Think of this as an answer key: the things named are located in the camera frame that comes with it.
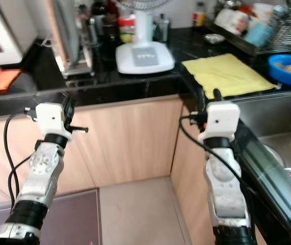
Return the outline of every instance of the black countertop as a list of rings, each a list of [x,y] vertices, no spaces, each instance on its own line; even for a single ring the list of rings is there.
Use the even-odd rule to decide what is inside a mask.
[[[65,80],[58,69],[52,49],[34,45],[21,63],[22,74],[0,94],[0,116],[21,111],[23,107],[35,107],[42,102],[60,103],[71,96],[77,106],[112,103],[171,94],[180,94],[187,103],[197,97],[201,86],[193,79],[181,63],[202,57],[231,53],[254,68],[272,83],[268,75],[268,56],[250,57],[228,42],[219,45],[207,44],[203,34],[207,30],[181,28],[172,30],[168,47],[176,60],[171,71],[150,75],[123,75],[117,71],[114,49],[103,47],[94,50],[95,76],[76,75]],[[282,86],[263,92],[234,96],[238,100],[250,96],[273,95],[291,92],[291,87]]]

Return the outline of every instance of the yellow cloth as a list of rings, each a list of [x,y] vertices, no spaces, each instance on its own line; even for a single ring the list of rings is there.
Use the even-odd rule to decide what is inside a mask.
[[[200,58],[182,62],[195,80],[203,86],[209,99],[218,88],[222,96],[240,95],[274,88],[253,69],[239,61],[232,54]]]

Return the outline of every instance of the white base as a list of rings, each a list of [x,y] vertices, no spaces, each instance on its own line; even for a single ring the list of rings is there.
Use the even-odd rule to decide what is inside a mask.
[[[168,48],[160,42],[149,42],[146,47],[153,47],[158,57],[158,65],[135,66],[132,48],[145,47],[135,43],[126,43],[116,49],[117,69],[123,74],[151,74],[174,68],[175,61]]]

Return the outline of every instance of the label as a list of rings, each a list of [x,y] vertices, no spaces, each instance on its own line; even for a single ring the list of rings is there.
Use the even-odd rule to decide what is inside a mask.
[[[193,13],[193,26],[202,27],[205,23],[205,13]]]

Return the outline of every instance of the gray floor tile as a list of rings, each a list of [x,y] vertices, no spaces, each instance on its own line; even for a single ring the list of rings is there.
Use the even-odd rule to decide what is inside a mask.
[[[183,239],[184,239],[184,244],[185,245],[192,245],[191,237],[190,237],[190,234],[189,234],[189,232],[187,230],[187,226],[186,226],[186,223],[185,223],[185,220],[184,220],[182,209],[180,207],[180,204],[178,202],[177,196],[175,194],[175,190],[174,190],[174,186],[173,186],[173,183],[172,183],[172,179],[170,177],[165,177],[165,179],[166,179],[166,184],[168,186],[169,193],[171,195],[171,198],[172,198],[172,201],[173,201],[173,204],[174,204],[176,216],[177,216],[177,219],[178,219],[178,222],[179,222],[179,225],[180,225],[180,229],[181,229],[181,232],[182,232],[182,235],[183,235]]]
[[[169,185],[158,178],[100,188],[103,244],[186,244]]]

